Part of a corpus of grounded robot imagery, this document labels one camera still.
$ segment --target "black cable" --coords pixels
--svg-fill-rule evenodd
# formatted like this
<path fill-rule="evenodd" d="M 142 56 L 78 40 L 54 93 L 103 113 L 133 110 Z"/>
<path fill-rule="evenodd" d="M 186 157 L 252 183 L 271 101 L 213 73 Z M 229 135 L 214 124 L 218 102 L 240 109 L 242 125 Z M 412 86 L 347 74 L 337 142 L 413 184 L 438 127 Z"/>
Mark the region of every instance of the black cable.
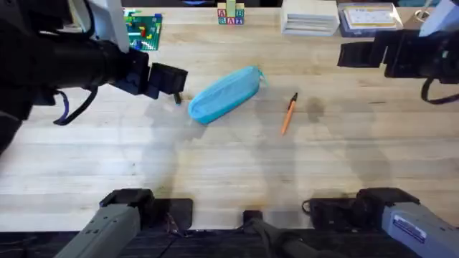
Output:
<path fill-rule="evenodd" d="M 306 208 L 304 207 L 306 204 L 309 204 L 309 201 L 310 199 L 307 199 L 305 200 L 302 204 L 301 204 L 301 210 L 303 211 L 304 214 L 306 214 L 307 216 L 310 216 L 311 215 L 311 212 L 306 210 Z"/>
<path fill-rule="evenodd" d="M 459 94 L 442 97 L 439 99 L 429 100 L 429 89 L 434 79 L 435 78 L 433 77 L 429 77 L 425 80 L 424 85 L 422 86 L 422 89 L 421 89 L 421 99 L 422 100 L 430 104 L 433 104 L 433 105 L 441 105 L 441 104 L 451 103 L 451 102 L 455 102 L 459 100 Z"/>
<path fill-rule="evenodd" d="M 175 239 L 172 239 L 169 244 L 167 245 L 166 248 L 163 249 L 163 251 L 156 257 L 156 258 L 161 258 L 166 252 L 167 250 L 169 250 L 169 248 L 171 248 L 172 244 L 175 243 L 175 241 L 177 241 L 178 237 L 176 237 Z"/>
<path fill-rule="evenodd" d="M 91 94 L 89 94 L 87 99 L 84 101 L 83 104 L 81 104 L 80 107 L 78 107 L 75 111 L 73 111 L 73 113 L 70 114 L 68 117 L 66 117 L 66 118 L 61 117 L 61 118 L 57 119 L 56 121 L 54 121 L 53 123 L 55 125 L 68 125 L 75 118 L 77 118 L 78 115 L 81 115 L 81 113 L 83 113 L 87 109 L 87 107 L 89 107 L 89 105 L 91 105 L 91 103 L 93 102 L 93 100 L 95 99 L 95 96 L 97 96 L 97 94 L 98 94 L 98 86 L 94 86 L 91 89 Z"/>
<path fill-rule="evenodd" d="M 83 0 L 83 2 L 85 3 L 86 9 L 87 9 L 87 13 L 89 15 L 89 20 L 90 20 L 90 28 L 86 32 L 74 33 L 74 32 L 60 32 L 58 30 L 54 30 L 52 32 L 57 34 L 57 35 L 59 35 L 59 36 L 67 37 L 69 39 L 78 40 L 78 39 L 89 39 L 89 38 L 91 38 L 94 35 L 94 32 L 95 32 L 94 13 L 93 13 L 93 10 L 91 9 L 89 1 L 88 0 Z"/>

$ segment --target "pencil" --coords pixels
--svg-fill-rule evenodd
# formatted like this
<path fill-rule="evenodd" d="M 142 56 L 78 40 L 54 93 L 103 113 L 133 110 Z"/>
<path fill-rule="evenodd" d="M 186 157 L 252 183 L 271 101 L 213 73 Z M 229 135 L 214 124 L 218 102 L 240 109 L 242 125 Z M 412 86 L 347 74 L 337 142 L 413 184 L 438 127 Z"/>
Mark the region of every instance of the pencil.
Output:
<path fill-rule="evenodd" d="M 282 125 L 282 129 L 280 130 L 280 133 L 282 133 L 282 135 L 285 134 L 288 128 L 288 124 L 290 123 L 290 119 L 292 119 L 293 109 L 295 108 L 297 97 L 298 97 L 298 92 L 296 92 L 294 96 L 292 97 L 292 99 L 290 100 L 290 104 L 288 106 L 288 112 L 287 112 L 287 115 L 285 115 L 284 124 Z"/>

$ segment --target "pencil case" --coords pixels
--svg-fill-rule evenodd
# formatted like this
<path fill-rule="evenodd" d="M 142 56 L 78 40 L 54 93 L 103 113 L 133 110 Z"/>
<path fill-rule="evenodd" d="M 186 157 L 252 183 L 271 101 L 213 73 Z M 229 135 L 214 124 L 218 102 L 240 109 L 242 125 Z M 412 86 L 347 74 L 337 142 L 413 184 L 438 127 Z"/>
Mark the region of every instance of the pencil case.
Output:
<path fill-rule="evenodd" d="M 257 93 L 260 76 L 258 67 L 249 66 L 217 80 L 190 102 L 189 116 L 203 124 L 216 120 Z"/>

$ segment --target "wooden tabletop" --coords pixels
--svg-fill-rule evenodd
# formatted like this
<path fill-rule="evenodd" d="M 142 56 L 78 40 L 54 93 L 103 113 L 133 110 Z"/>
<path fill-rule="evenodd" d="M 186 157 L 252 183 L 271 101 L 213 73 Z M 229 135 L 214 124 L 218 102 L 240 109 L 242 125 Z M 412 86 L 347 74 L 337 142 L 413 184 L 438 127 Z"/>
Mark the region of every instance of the wooden tabletop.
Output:
<path fill-rule="evenodd" d="M 405 21 L 413 11 L 400 9 Z M 459 103 L 421 101 L 422 80 L 337 67 L 340 43 L 355 39 L 282 35 L 279 9 L 247 9 L 241 27 L 218 25 L 215 9 L 143 9 L 155 12 L 164 26 L 151 61 L 189 71 L 185 98 L 248 65 L 269 86 L 208 126 L 189 118 L 188 100 L 177 107 L 108 85 L 66 127 L 52 124 L 62 104 L 36 107 L 1 157 L 0 231 L 80 230 L 108 193 L 136 187 L 193 199 L 195 229 L 240 225 L 245 209 L 308 226 L 303 200 L 373 186 L 404 189 L 459 224 Z M 72 109 L 87 97 L 67 93 Z"/>

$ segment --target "white book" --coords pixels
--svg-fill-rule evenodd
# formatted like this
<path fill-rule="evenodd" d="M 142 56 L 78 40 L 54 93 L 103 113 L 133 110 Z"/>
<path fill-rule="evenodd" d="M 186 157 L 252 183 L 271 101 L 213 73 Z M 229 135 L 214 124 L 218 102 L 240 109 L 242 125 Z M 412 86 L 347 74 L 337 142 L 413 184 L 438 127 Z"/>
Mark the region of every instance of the white book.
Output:
<path fill-rule="evenodd" d="M 284 0 L 280 30 L 284 34 L 331 36 L 339 26 L 336 1 Z"/>

